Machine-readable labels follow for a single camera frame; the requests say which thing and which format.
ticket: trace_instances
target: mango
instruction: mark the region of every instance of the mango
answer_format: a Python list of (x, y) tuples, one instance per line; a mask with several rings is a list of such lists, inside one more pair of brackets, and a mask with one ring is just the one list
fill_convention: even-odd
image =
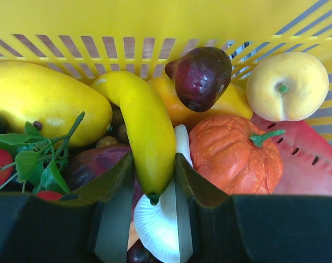
[(54, 138), (68, 133), (77, 116), (85, 116), (69, 147), (92, 144), (109, 129), (112, 108), (107, 99), (79, 80), (28, 62), (0, 62), (0, 118), (14, 133), (25, 122), (40, 122), (41, 134)]

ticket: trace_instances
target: yellow fruit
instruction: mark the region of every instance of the yellow fruit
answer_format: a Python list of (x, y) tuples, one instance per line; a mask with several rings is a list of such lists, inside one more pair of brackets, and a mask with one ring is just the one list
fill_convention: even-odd
[(183, 124), (190, 131), (201, 120), (210, 116), (231, 113), (251, 119), (253, 115), (245, 90), (232, 83), (228, 85), (218, 101), (205, 112), (195, 112), (187, 108), (178, 98), (175, 84), (166, 74), (152, 78), (148, 83), (164, 102), (173, 127)]
[(268, 121), (300, 121), (318, 110), (328, 89), (328, 73), (316, 57), (287, 52), (254, 68), (247, 98), (253, 111)]
[(23, 133), (26, 121), (38, 121), (43, 136), (62, 136), (82, 111), (85, 116), (69, 147), (89, 145), (105, 134), (112, 118), (110, 103), (63, 73), (26, 62), (0, 62), (0, 117), (12, 132)]
[(139, 184), (156, 204), (172, 179), (176, 154), (175, 134), (164, 103), (146, 81), (125, 71), (108, 72), (91, 86), (120, 107)]

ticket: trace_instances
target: watermelon slice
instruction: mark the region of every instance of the watermelon slice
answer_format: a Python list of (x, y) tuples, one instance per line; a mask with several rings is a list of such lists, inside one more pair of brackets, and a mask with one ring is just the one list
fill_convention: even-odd
[(274, 193), (332, 196), (332, 146), (305, 121), (269, 122), (253, 114), (251, 122), (273, 137), (284, 163), (283, 176)]

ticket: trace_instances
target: banana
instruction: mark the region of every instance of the banana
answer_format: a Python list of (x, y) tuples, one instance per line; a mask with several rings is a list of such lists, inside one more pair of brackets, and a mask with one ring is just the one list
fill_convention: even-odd
[(155, 205), (174, 171), (176, 139), (168, 111), (156, 91), (127, 71), (101, 75), (91, 87), (121, 108), (137, 179)]

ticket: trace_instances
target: pumpkin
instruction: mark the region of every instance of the pumpkin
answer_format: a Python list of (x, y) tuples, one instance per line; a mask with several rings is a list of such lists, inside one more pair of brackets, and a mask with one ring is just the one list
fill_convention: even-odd
[(283, 161), (270, 139), (248, 119), (231, 115), (208, 117), (189, 134), (194, 169), (228, 194), (272, 193), (283, 175)]

